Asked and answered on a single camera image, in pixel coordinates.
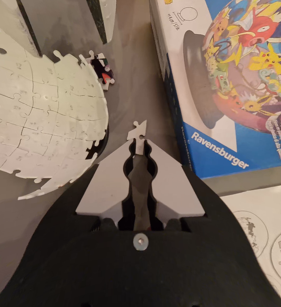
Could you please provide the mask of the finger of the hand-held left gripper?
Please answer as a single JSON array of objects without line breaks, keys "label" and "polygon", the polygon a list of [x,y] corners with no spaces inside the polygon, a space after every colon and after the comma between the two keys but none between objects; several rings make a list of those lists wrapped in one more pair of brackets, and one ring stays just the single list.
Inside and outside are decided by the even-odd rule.
[{"label": "finger of the hand-held left gripper", "polygon": [[102,44],[109,43],[114,31],[116,0],[87,0],[86,2]]},{"label": "finger of the hand-held left gripper", "polygon": [[0,0],[0,29],[32,56],[42,57],[33,27],[21,0]]}]

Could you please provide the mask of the white-backed puzzle piece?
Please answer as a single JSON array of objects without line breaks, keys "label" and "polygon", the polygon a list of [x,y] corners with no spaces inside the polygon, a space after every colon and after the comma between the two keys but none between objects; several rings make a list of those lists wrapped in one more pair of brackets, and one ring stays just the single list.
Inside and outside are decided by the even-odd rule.
[{"label": "white-backed puzzle piece", "polygon": [[146,136],[147,120],[139,124],[137,121],[134,121],[135,128],[128,132],[127,140],[136,139],[135,154],[143,155],[144,153],[144,139],[141,139],[140,136]]}]

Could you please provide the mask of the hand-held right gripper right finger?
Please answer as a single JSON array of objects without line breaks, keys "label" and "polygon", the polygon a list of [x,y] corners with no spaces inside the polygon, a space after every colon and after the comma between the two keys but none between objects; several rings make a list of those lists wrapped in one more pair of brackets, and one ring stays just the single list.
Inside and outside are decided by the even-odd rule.
[{"label": "hand-held right gripper right finger", "polygon": [[150,140],[145,140],[145,156],[152,176],[147,197],[151,228],[164,228],[171,219],[204,216],[181,163]]}]

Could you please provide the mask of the blue puzzle box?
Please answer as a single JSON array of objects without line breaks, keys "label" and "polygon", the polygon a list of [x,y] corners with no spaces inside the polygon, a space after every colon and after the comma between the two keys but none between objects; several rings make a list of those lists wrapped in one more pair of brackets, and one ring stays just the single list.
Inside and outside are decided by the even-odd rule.
[{"label": "blue puzzle box", "polygon": [[281,166],[281,0],[149,1],[183,164]]}]

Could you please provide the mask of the white instruction sheet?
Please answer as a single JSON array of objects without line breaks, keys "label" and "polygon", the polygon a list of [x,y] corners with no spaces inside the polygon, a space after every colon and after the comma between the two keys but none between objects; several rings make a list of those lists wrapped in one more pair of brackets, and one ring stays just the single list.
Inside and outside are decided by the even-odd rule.
[{"label": "white instruction sheet", "polygon": [[240,223],[259,265],[281,297],[281,185],[221,199]]}]

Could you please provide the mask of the black round ball stand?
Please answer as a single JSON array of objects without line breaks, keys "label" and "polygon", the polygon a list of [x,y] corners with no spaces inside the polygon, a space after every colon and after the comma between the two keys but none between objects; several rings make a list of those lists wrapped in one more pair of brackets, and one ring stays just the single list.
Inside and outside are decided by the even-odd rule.
[{"label": "black round ball stand", "polygon": [[99,141],[99,144],[96,146],[96,141],[93,142],[92,148],[87,148],[86,151],[88,152],[86,156],[86,160],[92,159],[95,154],[97,154],[96,158],[99,158],[99,156],[104,151],[109,139],[109,124],[107,126],[107,129],[105,130],[105,136],[102,140]]}]

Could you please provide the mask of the partly built puzzle ball shell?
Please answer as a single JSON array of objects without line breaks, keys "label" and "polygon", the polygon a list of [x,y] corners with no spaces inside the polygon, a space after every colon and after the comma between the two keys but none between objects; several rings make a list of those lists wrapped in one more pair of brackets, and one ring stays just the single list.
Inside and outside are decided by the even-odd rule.
[{"label": "partly built puzzle ball shell", "polygon": [[31,199],[73,183],[94,163],[108,109],[92,65],[55,50],[54,63],[30,55],[0,28],[0,171],[35,183]]}]

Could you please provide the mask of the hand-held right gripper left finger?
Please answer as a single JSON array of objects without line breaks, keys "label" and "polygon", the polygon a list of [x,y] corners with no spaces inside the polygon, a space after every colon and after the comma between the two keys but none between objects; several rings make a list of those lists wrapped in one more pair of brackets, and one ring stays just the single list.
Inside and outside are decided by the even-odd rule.
[{"label": "hand-held right gripper left finger", "polygon": [[131,181],[136,140],[125,144],[103,159],[76,209],[78,215],[110,218],[116,225],[127,222],[134,227],[135,206]]}]

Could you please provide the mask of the dark printed puzzle piece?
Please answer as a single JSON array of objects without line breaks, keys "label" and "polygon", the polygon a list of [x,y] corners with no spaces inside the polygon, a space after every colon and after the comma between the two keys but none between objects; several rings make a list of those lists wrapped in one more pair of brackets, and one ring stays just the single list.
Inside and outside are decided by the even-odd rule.
[{"label": "dark printed puzzle piece", "polygon": [[109,85],[115,83],[115,75],[110,68],[107,58],[103,53],[100,53],[94,55],[94,57],[90,60],[90,63],[96,72],[102,89],[104,91],[108,91]]}]

